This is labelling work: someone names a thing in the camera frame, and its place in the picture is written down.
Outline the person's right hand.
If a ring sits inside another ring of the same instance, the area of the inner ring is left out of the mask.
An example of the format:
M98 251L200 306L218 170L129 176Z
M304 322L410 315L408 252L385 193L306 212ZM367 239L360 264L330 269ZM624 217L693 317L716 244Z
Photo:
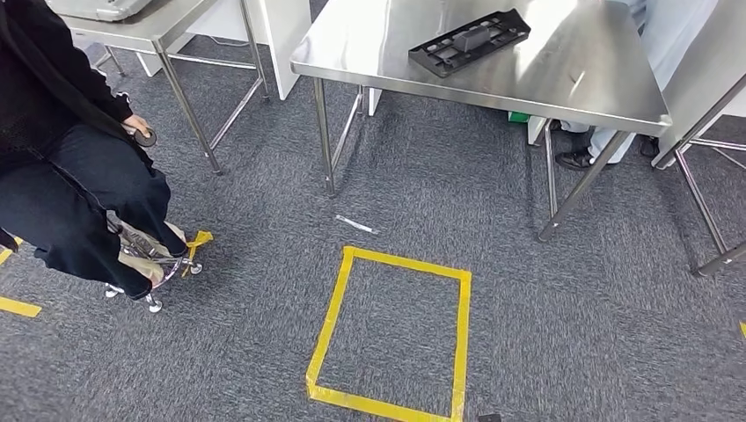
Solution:
M127 117L121 123L121 126L130 135L135 136L137 133L139 133L145 139L151 138L151 131L148 122L137 114L132 114L131 116Z

